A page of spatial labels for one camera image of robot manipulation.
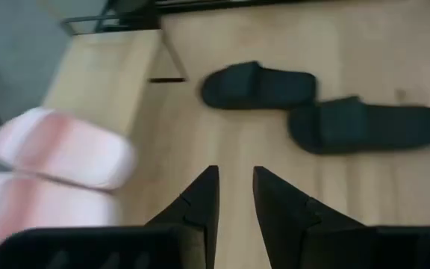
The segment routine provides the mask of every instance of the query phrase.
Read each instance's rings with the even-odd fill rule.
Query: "wooden board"
[[[217,269],[269,268],[252,195],[255,165],[365,224],[430,224],[430,147],[316,156],[289,138],[286,112],[220,111],[198,98],[206,75],[255,59],[312,72],[320,99],[358,94],[430,106],[430,0],[217,10],[170,16],[165,25],[190,81],[152,85],[144,96],[133,134],[139,167],[119,192],[126,223],[145,223],[217,164]]]
[[[159,30],[74,37],[44,106],[128,135],[160,44]]]

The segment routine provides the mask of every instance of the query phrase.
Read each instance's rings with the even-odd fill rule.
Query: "black slide sandal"
[[[294,109],[288,129],[315,154],[415,149],[430,144],[430,108],[367,105],[352,96]]]
[[[210,74],[202,100],[221,109],[291,109],[313,102],[317,80],[306,72],[266,69],[256,61],[234,64]]]

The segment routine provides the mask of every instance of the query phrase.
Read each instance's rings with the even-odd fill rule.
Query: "chair leg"
[[[188,74],[180,59],[180,56],[178,55],[177,51],[175,50],[175,47],[170,42],[170,39],[166,35],[164,30],[162,30],[162,43],[167,48],[167,51],[169,52],[169,55],[172,58],[172,61],[175,65],[175,68],[180,74],[180,77],[179,78],[151,78],[150,82],[151,83],[178,83],[178,82],[188,81]]]

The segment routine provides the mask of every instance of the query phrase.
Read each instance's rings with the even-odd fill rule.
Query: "slipper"
[[[256,61],[210,74],[202,100],[221,109],[291,109],[316,98],[317,80],[306,72],[267,69]]]
[[[288,129],[315,154],[414,149],[430,144],[430,108],[367,105],[352,96],[291,111]]]
[[[50,109],[33,108],[0,128],[0,163],[15,170],[112,190],[134,162],[123,137]]]
[[[119,213],[117,202],[102,192],[0,173],[0,243],[32,228],[115,226]]]

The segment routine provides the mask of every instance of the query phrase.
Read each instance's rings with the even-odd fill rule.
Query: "pink slide sandal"
[[[45,108],[26,111],[0,128],[0,162],[88,188],[120,187],[135,165],[123,137]]]
[[[115,226],[119,208],[98,191],[32,175],[0,173],[0,243],[30,228]]]

